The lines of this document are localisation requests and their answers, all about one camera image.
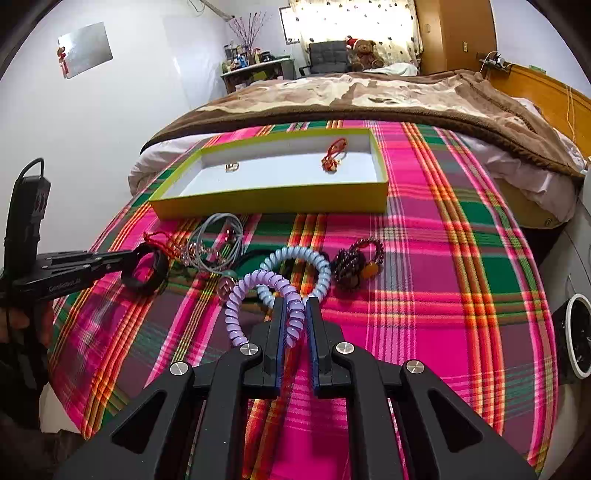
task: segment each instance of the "gold ring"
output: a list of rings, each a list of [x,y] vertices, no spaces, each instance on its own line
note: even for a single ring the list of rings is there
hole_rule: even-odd
[[[226,163],[226,173],[229,173],[231,171],[236,171],[236,170],[238,170],[239,167],[240,167],[240,164],[238,162]]]

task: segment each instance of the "brown fleece blanket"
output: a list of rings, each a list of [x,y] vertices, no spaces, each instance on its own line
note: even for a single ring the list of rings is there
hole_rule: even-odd
[[[447,128],[542,168],[583,177],[549,124],[469,70],[424,77],[339,73],[260,82],[183,115],[152,137],[142,151],[185,135],[336,119]]]

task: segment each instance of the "plaid bed sheet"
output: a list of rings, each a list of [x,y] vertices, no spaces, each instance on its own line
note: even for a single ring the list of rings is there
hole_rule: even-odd
[[[359,237],[379,238],[386,251],[381,273],[352,294],[332,286],[322,304],[324,318],[338,322],[348,341],[381,360],[425,362],[541,471],[557,398],[551,317],[522,232],[456,134],[400,122],[324,121],[247,128],[215,136],[208,145],[278,131],[351,127],[373,130],[384,153],[387,212],[245,215],[248,248],[303,245],[332,258]],[[147,203],[179,164],[134,198],[93,249],[135,248],[144,231],[164,230],[186,240],[202,219],[160,222]],[[221,245],[220,227],[206,238]],[[302,294],[312,291],[313,267],[298,261],[281,273]],[[230,348],[216,283],[217,277],[173,265],[166,289],[149,299],[135,298],[113,274],[59,301],[51,383],[84,437],[167,365],[212,362]],[[241,315],[247,334],[265,319],[257,304]],[[249,404],[244,478],[349,477],[345,403],[315,399],[308,367],[306,342],[300,341],[287,354],[281,397]]]

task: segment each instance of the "black hair tie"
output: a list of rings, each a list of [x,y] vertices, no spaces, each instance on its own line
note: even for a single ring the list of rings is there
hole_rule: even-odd
[[[146,255],[154,254],[152,273],[145,280],[141,281],[134,277],[134,272],[139,262]],[[134,250],[134,256],[121,269],[121,282],[131,291],[144,297],[149,297],[168,277],[168,256],[155,245],[143,243]]]

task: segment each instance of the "patterned curtain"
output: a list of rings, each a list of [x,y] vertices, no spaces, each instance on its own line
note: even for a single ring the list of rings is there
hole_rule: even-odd
[[[376,42],[386,65],[418,67],[423,51],[414,0],[290,0],[307,54],[312,42],[345,40],[347,35]]]

